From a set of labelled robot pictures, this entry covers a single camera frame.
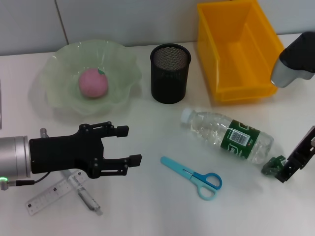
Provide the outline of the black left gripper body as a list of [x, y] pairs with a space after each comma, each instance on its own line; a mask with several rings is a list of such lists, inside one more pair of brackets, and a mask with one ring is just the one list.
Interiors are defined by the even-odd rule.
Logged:
[[101, 176], [105, 124], [81, 124], [73, 135], [29, 141], [33, 174], [67, 169], [84, 171], [89, 178]]

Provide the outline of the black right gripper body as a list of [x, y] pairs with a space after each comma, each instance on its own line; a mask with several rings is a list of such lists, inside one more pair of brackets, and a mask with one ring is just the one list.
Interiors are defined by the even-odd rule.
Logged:
[[315, 154], [315, 127], [312, 126], [288, 158], [289, 167], [303, 169]]

